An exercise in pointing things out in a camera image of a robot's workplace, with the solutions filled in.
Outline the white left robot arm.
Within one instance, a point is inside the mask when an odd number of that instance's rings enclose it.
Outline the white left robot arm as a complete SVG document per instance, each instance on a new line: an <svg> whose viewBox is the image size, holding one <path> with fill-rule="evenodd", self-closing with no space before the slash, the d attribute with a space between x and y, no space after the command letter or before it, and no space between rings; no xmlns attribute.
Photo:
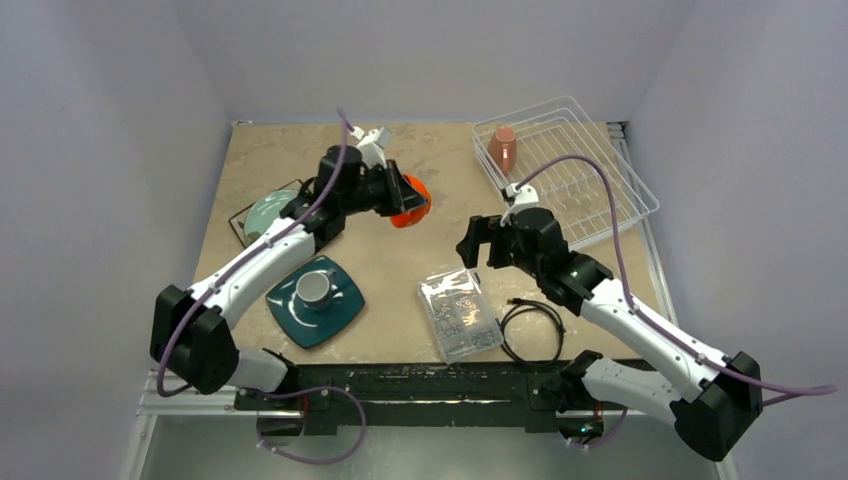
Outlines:
<svg viewBox="0 0 848 480"><path fill-rule="evenodd" d="M172 372L202 394L234 386L259 391L275 409L292 405L298 382L291 363L267 349L239 349L231 334L234 326L284 274L334 240L349 216L373 211L381 217L406 215L415 224L431 204L426 188L402 174L395 161L369 166L357 147L330 147L316 176L260 239L191 287L169 285L158 294L150 341L158 394L181 393L164 385L166 373Z"/></svg>

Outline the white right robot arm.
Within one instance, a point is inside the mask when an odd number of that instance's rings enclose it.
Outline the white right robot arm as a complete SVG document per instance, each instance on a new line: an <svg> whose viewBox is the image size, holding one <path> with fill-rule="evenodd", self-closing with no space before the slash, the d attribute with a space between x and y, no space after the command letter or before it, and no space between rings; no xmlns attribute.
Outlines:
<svg viewBox="0 0 848 480"><path fill-rule="evenodd" d="M725 459L763 410L760 366L686 334L636 299L623 278L573 251L553 214L532 207L506 220L473 216L456 251L467 268L488 245L491 268L529 275L552 303L601 327L650 365L639 370L598 352L580 353L560 372L561 410L612 402L671 425L701 457Z"/></svg>

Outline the pink floral mug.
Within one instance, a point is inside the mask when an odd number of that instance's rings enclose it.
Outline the pink floral mug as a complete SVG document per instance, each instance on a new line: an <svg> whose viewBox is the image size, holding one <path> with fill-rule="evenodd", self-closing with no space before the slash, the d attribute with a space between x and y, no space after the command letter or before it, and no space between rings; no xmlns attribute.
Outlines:
<svg viewBox="0 0 848 480"><path fill-rule="evenodd" d="M510 127L498 127L493 132L487 152L499 170L508 175L514 168L517 159L517 138Z"/></svg>

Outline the orange cup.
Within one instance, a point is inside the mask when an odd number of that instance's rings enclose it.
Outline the orange cup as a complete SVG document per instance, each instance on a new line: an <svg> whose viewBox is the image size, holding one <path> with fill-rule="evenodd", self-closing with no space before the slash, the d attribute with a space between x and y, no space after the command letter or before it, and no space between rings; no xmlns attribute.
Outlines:
<svg viewBox="0 0 848 480"><path fill-rule="evenodd" d="M406 211L406 210L412 209L416 206L421 205L424 202L425 199L430 200L431 207L432 207L432 197L431 197L429 191L427 190L427 188L425 187L424 184L423 184L423 186L424 186L424 197L423 198L402 199L403 212ZM391 221L392 225L396 228L406 228L406 227L411 227L411 226L418 224L422 219L390 219L390 221Z"/></svg>

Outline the grey coffee mug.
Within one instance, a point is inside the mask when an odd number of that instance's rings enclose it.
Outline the grey coffee mug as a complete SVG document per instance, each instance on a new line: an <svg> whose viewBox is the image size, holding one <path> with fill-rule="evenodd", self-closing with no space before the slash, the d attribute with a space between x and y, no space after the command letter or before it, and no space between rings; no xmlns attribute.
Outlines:
<svg viewBox="0 0 848 480"><path fill-rule="evenodd" d="M314 270L300 276L295 285L295 294L300 302L313 310L325 309L333 296L336 271Z"/></svg>

